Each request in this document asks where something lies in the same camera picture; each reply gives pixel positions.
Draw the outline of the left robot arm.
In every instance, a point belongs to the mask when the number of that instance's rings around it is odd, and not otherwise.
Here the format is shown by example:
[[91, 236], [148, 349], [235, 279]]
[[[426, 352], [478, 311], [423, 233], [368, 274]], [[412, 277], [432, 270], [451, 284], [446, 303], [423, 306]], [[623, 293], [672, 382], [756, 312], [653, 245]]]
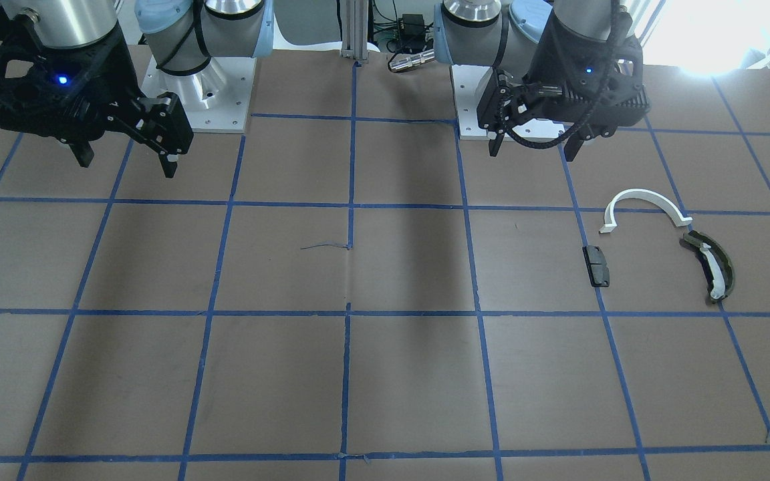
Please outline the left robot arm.
[[438, 63], [485, 67], [477, 124], [490, 156], [505, 139], [533, 150], [582, 146], [650, 111], [633, 1], [443, 1]]

